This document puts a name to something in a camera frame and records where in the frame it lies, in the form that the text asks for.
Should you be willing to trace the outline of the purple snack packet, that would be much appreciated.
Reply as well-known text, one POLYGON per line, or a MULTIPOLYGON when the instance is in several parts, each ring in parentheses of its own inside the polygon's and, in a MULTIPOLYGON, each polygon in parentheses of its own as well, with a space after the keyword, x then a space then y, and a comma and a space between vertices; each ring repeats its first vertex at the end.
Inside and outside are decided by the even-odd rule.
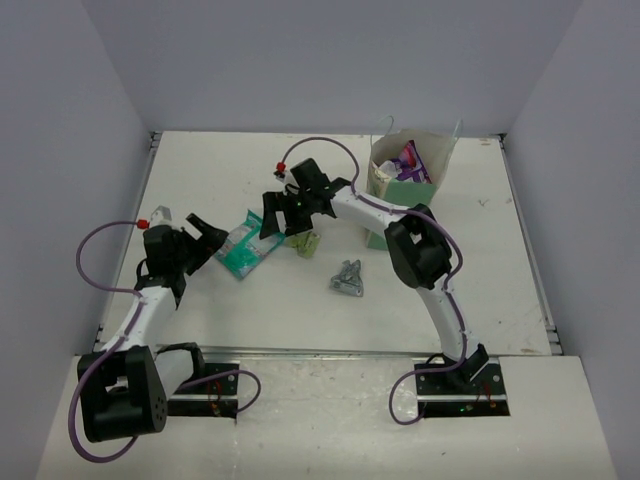
POLYGON ((414 140, 408 141, 396 158, 384 161, 378 169, 384 175, 400 182, 432 183, 414 140))

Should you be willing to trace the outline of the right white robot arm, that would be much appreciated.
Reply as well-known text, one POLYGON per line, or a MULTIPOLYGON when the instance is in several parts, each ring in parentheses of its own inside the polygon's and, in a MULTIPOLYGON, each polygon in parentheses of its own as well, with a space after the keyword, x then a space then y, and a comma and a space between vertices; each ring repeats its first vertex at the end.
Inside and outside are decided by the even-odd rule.
POLYGON ((396 276, 418 293, 435 325, 447 384, 461 393, 476 386, 489 356, 469 333, 455 298, 452 278, 459 269, 451 265, 451 257, 459 253, 457 246, 429 207, 407 208, 375 199, 344 178, 329 179, 312 158, 291 169, 280 162, 274 176, 283 189, 262 195, 259 237, 309 231, 315 214, 351 221, 383 237, 396 276))

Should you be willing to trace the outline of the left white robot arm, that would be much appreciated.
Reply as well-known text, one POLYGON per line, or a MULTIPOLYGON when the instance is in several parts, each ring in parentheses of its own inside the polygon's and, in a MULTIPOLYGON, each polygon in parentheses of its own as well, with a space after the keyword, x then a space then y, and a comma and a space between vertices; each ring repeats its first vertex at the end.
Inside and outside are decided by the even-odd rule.
POLYGON ((195 214, 193 232, 176 228, 166 208, 140 220, 144 257, 137 264, 134 298, 117 333, 93 354, 80 358, 79 402, 84 433, 92 443, 161 432, 168 399, 180 387, 201 390, 208 379, 193 342, 162 347, 160 333, 178 310, 186 279, 221 249, 228 233, 195 214))

